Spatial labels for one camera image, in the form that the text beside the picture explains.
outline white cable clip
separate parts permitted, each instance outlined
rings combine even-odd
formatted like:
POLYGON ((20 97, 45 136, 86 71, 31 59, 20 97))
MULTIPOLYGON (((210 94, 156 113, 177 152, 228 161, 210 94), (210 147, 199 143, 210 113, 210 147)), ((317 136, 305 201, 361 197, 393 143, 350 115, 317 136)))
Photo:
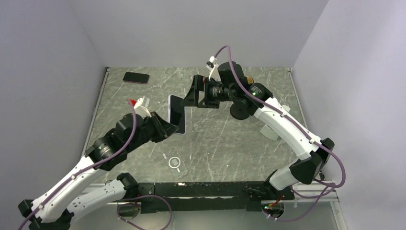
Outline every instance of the white cable clip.
POLYGON ((216 63, 217 63, 217 59, 216 59, 214 56, 211 56, 211 57, 209 58, 209 61, 210 61, 210 63, 212 63, 212 64, 216 64, 216 63))
POLYGON ((283 111, 281 114, 281 117, 284 117, 286 114, 288 114, 286 111, 283 111))
POLYGON ((141 117, 151 117, 151 113, 149 112, 147 106, 149 104, 149 98, 143 96, 139 98, 134 105, 135 112, 140 115, 141 117))

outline smartphone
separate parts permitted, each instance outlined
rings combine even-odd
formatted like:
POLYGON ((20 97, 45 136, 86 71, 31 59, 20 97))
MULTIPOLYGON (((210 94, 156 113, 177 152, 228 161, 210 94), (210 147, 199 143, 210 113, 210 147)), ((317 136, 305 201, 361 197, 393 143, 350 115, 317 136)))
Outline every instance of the smartphone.
POLYGON ((149 81, 149 75, 144 73, 126 72, 123 81, 138 84, 147 84, 149 81))
POLYGON ((168 98, 168 120, 169 123, 179 127, 177 134, 186 133, 185 106, 180 105, 183 98, 169 95, 168 98))

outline gray marble table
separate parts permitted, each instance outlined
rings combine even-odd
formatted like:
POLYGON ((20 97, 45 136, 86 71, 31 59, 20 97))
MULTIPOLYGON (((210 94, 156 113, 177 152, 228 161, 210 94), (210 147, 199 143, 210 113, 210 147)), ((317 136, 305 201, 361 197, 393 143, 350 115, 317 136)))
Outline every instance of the gray marble table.
MULTIPOLYGON (((149 97, 149 110, 163 119, 168 117, 168 95, 184 97, 195 74, 208 76, 208 69, 197 68, 111 68, 89 143, 104 135, 123 115, 131 112, 127 98, 149 97), (146 85, 123 82, 127 71, 149 74, 146 85)), ((244 68, 246 76, 264 84, 281 104, 291 108, 291 115, 304 123, 294 87, 286 68, 244 68)), ((275 169, 291 162, 295 155, 285 141, 272 141, 259 131, 263 123, 254 117, 235 120, 229 112, 231 103, 223 102, 219 109, 186 108, 186 134, 172 135, 160 143, 149 142, 127 155, 95 183, 116 178, 119 173, 131 173, 139 182, 224 182, 264 180, 275 169), (168 156, 179 156, 183 175, 168 166, 168 156)))

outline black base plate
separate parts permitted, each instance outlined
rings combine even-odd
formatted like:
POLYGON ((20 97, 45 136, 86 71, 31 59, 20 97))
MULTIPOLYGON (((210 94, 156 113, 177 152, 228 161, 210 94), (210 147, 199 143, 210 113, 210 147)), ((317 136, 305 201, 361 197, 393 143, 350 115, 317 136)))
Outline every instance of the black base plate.
MULTIPOLYGON (((139 183, 141 195, 149 194, 151 186, 155 187, 153 194, 168 201, 173 211, 231 209, 261 211, 261 200, 278 199, 275 195, 271 196, 265 193, 263 181, 139 183)), ((294 195, 289 188, 283 191, 283 195, 282 200, 294 199, 294 195)), ((168 211, 166 204, 159 199, 141 200, 141 202, 141 213, 168 211)))

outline gray wall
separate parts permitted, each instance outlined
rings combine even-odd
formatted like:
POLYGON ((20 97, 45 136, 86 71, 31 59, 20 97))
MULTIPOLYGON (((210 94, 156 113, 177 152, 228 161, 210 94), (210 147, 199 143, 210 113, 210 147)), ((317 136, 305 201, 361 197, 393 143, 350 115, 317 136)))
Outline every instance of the gray wall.
POLYGON ((106 66, 292 67, 328 0, 70 0, 106 66))
POLYGON ((405 12, 404 0, 330 0, 293 68, 309 127, 346 166, 338 196, 349 229, 406 225, 405 12))
POLYGON ((79 160, 104 69, 68 0, 6 0, 0 70, 0 229, 17 229, 79 160))

